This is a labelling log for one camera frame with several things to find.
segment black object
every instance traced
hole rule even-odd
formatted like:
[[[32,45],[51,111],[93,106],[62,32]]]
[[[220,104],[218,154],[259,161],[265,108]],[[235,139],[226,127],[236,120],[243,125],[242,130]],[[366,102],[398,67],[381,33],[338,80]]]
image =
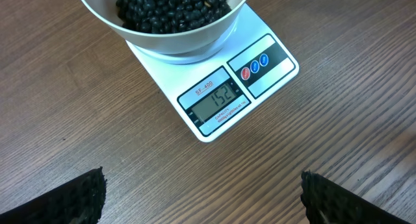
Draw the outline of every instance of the black object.
[[[302,172],[302,189],[310,224],[409,224],[310,171]]]
[[[0,215],[2,224],[96,224],[105,202],[103,168],[93,169]]]
[[[226,1],[117,0],[116,6],[118,17],[123,20],[126,29],[164,34],[185,32],[215,22],[231,11]],[[150,21],[150,25],[143,26],[153,16],[158,16],[161,20]]]

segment scale platform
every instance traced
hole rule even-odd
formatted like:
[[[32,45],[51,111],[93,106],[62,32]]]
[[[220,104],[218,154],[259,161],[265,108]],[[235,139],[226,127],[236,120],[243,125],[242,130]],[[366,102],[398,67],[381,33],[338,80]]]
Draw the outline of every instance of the scale platform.
[[[127,42],[196,137],[211,142],[279,90],[299,64],[245,4],[217,41],[182,55]]]

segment bowl of black beans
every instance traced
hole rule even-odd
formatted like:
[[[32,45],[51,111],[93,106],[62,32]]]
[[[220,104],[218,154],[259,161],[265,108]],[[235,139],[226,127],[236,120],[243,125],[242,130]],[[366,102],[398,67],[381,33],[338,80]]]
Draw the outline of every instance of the bowl of black beans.
[[[81,0],[127,41],[150,51],[180,54],[218,39],[246,0]]]

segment bowl rim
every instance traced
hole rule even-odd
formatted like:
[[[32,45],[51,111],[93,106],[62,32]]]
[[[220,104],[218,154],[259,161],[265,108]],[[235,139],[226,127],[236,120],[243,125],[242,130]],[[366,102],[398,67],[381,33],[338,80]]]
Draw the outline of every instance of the bowl rim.
[[[173,37],[173,36],[185,36],[185,35],[188,35],[188,34],[200,32],[202,30],[205,30],[208,27],[212,27],[213,25],[216,25],[216,24],[220,23],[221,21],[224,21],[229,15],[231,15],[232,13],[237,11],[243,4],[245,4],[245,2],[247,0],[242,0],[233,10],[231,10],[231,12],[228,12],[228,14],[226,14],[225,16],[222,16],[219,20],[215,21],[214,23],[210,23],[208,25],[200,27],[199,29],[193,29],[193,30],[187,31],[187,32],[170,33],[170,34],[152,34],[152,33],[137,32],[137,31],[133,31],[133,30],[130,30],[130,29],[125,29],[125,28],[123,28],[123,27],[105,19],[104,17],[102,17],[85,0],[81,0],[81,1],[84,3],[84,5],[87,7],[87,9],[89,9],[101,21],[104,21],[107,25],[109,25],[111,27],[114,27],[114,28],[116,28],[120,31],[128,32],[130,34],[134,34],[134,35],[137,35],[137,36],[147,36],[147,37],[152,37],[152,38],[165,38],[165,37]]]

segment red button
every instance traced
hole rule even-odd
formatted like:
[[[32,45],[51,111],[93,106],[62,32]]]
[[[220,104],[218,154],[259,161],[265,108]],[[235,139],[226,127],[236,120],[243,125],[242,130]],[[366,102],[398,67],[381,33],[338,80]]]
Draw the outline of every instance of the red button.
[[[250,69],[248,68],[243,68],[241,70],[241,78],[245,81],[248,80],[248,78],[250,78]]]

